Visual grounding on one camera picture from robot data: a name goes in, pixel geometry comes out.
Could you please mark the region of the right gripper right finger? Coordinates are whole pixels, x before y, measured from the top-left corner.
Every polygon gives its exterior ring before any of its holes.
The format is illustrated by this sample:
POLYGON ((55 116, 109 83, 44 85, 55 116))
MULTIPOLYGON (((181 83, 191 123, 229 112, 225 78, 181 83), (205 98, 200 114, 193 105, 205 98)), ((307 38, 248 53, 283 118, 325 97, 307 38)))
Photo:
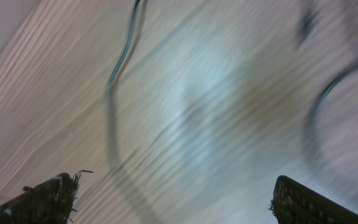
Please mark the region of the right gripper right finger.
POLYGON ((278 224, 358 224, 358 214, 281 175, 269 210, 278 224))

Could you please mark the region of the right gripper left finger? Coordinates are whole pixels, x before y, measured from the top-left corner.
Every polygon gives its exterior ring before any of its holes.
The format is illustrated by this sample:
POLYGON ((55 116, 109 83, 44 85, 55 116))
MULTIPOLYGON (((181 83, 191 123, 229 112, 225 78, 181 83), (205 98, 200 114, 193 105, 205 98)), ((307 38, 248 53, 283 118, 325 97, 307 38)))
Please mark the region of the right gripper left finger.
POLYGON ((84 170, 63 172, 0 205, 0 224, 67 224, 84 170))

